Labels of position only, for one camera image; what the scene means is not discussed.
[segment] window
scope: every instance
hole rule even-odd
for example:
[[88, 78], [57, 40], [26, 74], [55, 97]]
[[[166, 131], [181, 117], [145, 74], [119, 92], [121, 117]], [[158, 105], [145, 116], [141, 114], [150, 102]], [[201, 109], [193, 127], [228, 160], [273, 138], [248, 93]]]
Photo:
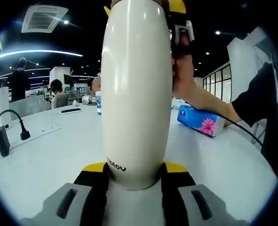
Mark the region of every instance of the window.
[[231, 69], [230, 65], [218, 70], [203, 79], [205, 90], [215, 95], [225, 103], [231, 102]]

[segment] blue tissue box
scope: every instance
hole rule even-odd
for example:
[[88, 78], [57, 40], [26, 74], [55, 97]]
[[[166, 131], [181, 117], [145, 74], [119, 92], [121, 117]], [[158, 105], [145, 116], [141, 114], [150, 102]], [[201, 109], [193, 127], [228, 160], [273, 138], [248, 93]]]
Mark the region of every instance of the blue tissue box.
[[182, 105], [179, 109], [178, 121], [201, 133], [215, 137], [224, 128], [225, 120], [215, 114]]

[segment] white round table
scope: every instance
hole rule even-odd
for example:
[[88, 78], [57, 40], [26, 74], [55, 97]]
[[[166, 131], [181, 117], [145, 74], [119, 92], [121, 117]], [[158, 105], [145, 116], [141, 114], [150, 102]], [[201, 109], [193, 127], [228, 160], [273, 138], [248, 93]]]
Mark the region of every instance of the white round table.
[[[43, 201], [81, 170], [105, 161], [102, 116], [96, 106], [81, 105], [79, 113], [59, 115], [72, 106], [23, 118], [31, 134], [58, 125], [54, 131], [0, 156], [0, 198], [17, 219], [32, 218]], [[196, 184], [221, 198], [235, 219], [251, 222], [277, 182], [261, 153], [232, 128], [215, 138], [185, 127], [172, 110], [165, 160], [185, 166]], [[9, 141], [20, 136], [18, 121], [7, 131]], [[104, 225], [164, 225], [160, 183], [142, 190], [123, 190], [110, 182]]]

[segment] pink flower print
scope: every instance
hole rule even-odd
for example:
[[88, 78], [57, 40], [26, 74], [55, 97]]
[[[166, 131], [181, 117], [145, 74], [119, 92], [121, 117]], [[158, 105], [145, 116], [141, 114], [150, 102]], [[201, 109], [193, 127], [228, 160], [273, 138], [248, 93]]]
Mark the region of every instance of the pink flower print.
[[202, 127], [199, 129], [201, 132], [212, 136], [215, 128], [215, 122], [212, 119], [204, 119], [202, 122]]

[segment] black ceiling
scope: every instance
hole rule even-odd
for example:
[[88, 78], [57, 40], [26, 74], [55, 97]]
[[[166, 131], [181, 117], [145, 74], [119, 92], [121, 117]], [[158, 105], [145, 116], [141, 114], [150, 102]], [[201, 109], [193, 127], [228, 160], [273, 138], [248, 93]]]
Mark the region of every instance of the black ceiling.
[[[59, 23], [53, 33], [21, 33], [22, 23], [27, 9], [34, 4], [55, 5], [68, 8], [63, 18], [70, 21], [65, 25]], [[248, 3], [238, 1], [185, 1], [186, 19], [191, 20], [195, 35], [195, 51], [193, 54], [196, 77], [204, 77], [229, 60], [226, 46], [234, 37], [244, 38], [251, 32], [256, 23], [249, 15]], [[3, 53], [24, 49], [53, 49], [82, 54], [83, 57], [51, 54], [31, 53], [13, 55], [0, 59], [0, 74], [10, 72], [10, 66], [20, 57], [39, 63], [37, 66], [27, 63], [27, 68], [70, 66], [73, 75], [96, 76], [100, 69], [103, 36], [107, 22], [107, 14], [103, 7], [109, 6], [108, 0], [96, 1], [16, 1], [6, 3], [0, 17], [0, 41]], [[172, 13], [173, 21], [184, 19]], [[47, 71], [36, 71], [38, 76]]]

